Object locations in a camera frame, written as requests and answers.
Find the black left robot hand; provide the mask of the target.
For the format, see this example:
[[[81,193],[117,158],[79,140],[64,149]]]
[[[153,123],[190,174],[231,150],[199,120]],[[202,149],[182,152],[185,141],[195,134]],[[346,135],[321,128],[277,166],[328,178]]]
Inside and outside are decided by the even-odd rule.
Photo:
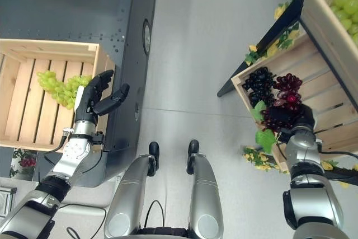
[[[127,83],[120,89],[103,100],[102,94],[109,87],[112,69],[96,75],[84,88],[79,105],[75,110],[75,122],[88,121],[94,125],[98,123],[98,117],[106,115],[117,109],[127,98],[130,86]]]

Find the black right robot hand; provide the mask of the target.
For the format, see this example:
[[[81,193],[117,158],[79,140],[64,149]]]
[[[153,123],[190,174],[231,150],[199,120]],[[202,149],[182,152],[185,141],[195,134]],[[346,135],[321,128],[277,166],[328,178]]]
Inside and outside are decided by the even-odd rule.
[[[313,130],[315,125],[312,109],[304,104],[299,105],[297,111],[285,107],[269,107],[262,115],[265,127],[273,132],[292,130],[297,126],[307,126]]]

